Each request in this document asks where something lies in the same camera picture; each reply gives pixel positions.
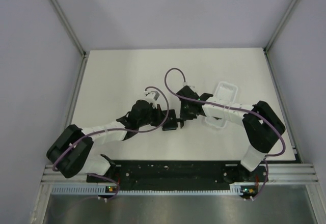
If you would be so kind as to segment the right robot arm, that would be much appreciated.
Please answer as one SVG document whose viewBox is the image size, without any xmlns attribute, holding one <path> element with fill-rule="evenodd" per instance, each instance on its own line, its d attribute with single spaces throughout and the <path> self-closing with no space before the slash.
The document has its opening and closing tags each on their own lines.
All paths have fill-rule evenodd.
<svg viewBox="0 0 326 224">
<path fill-rule="evenodd" d="M 198 116 L 226 120 L 245 129 L 249 147 L 241 159 L 238 176 L 250 181 L 256 176 L 256 168 L 266 157 L 277 141 L 285 152 L 285 141 L 282 135 L 286 128 L 270 105 L 259 101 L 254 105 L 232 103 L 218 97 L 203 93 L 198 95 L 189 86 L 180 89 L 176 96 L 181 102 L 180 118 L 183 121 L 196 119 Z"/>
</svg>

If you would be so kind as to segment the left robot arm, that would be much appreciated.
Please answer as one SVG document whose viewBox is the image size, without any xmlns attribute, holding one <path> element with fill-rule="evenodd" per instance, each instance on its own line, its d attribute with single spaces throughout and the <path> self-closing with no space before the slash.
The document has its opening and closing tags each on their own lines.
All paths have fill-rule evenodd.
<svg viewBox="0 0 326 224">
<path fill-rule="evenodd" d="M 99 176 L 111 181 L 116 174 L 115 162 L 95 149 L 111 142 L 122 142 L 137 134 L 157 130 L 166 123 L 169 110 L 162 110 L 144 99 L 138 100 L 126 115 L 97 127 L 80 128 L 71 124 L 65 128 L 46 153 L 52 169 L 69 179 L 77 174 Z"/>
</svg>

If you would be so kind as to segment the black leather card holder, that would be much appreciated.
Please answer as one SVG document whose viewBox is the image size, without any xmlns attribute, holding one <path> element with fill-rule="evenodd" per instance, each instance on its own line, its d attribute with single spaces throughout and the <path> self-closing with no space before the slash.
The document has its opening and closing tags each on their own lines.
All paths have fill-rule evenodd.
<svg viewBox="0 0 326 224">
<path fill-rule="evenodd" d="M 177 118 L 174 109 L 164 110 L 163 113 L 168 114 L 166 122 L 162 125 L 163 131 L 173 131 L 177 130 L 178 128 L 182 129 L 184 127 L 184 121 Z"/>
</svg>

